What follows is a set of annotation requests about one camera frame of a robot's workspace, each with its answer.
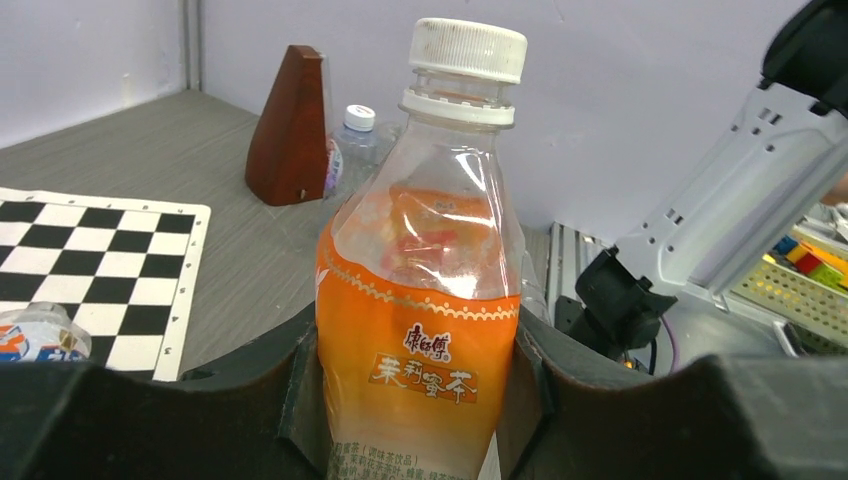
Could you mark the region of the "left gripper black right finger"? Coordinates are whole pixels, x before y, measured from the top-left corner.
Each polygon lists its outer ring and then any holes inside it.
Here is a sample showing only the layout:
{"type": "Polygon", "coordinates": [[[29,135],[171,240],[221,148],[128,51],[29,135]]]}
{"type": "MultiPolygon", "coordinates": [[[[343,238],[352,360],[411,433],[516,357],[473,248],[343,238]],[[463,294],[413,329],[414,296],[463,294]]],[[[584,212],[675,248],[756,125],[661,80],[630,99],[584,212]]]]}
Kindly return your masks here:
{"type": "Polygon", "coordinates": [[[658,378],[523,311],[497,446],[506,479],[843,479],[847,361],[708,355],[658,378]]]}

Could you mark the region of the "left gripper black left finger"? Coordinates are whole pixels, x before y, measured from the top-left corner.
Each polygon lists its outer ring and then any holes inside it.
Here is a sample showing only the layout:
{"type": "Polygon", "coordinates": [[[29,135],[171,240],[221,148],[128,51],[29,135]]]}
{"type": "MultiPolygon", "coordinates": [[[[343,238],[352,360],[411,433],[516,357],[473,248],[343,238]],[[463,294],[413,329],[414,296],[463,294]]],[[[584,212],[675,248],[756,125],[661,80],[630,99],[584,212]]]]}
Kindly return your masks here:
{"type": "Polygon", "coordinates": [[[320,479],[330,435],[314,310],[186,372],[1,367],[5,479],[320,479]]]}

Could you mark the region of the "clear bottle blue label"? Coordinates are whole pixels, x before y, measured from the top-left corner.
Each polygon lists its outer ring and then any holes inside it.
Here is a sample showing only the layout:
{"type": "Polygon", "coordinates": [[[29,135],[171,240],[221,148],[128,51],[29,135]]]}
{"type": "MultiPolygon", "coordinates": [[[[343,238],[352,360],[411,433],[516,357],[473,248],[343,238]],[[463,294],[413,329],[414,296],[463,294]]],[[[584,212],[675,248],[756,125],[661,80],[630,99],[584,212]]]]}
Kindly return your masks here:
{"type": "Polygon", "coordinates": [[[1,313],[2,362],[83,361],[91,347],[91,336],[61,305],[36,302],[1,313]]]}

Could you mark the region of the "orange crushed plastic bottle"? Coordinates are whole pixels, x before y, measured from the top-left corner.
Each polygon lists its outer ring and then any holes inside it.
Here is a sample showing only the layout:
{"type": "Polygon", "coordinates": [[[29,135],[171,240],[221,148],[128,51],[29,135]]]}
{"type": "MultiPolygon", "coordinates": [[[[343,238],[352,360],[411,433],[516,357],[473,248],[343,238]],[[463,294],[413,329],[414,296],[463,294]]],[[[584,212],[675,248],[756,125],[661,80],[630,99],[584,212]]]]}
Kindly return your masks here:
{"type": "Polygon", "coordinates": [[[502,410],[524,238],[480,118],[495,88],[406,92],[406,128],[316,251],[331,479],[474,479],[502,410]]]}

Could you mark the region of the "white green cap front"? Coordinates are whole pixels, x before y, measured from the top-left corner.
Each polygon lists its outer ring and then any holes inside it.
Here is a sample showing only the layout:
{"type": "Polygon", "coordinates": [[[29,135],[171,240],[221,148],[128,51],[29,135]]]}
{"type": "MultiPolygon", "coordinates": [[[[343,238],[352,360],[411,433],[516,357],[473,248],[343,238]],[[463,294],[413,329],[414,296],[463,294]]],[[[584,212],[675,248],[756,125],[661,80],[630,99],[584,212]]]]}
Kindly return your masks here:
{"type": "Polygon", "coordinates": [[[514,30],[466,20],[422,18],[413,29],[409,64],[518,85],[527,48],[527,38],[514,30]]]}

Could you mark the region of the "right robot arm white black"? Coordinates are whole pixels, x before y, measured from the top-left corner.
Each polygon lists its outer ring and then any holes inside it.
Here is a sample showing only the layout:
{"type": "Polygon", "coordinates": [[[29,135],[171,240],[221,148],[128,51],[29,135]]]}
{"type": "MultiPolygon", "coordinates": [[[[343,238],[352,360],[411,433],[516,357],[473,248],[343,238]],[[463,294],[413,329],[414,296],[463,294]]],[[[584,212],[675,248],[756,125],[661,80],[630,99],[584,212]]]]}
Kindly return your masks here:
{"type": "Polygon", "coordinates": [[[812,1],[768,47],[759,84],[672,194],[578,276],[558,327],[618,359],[650,344],[704,262],[723,291],[847,169],[847,5],[812,1]]]}

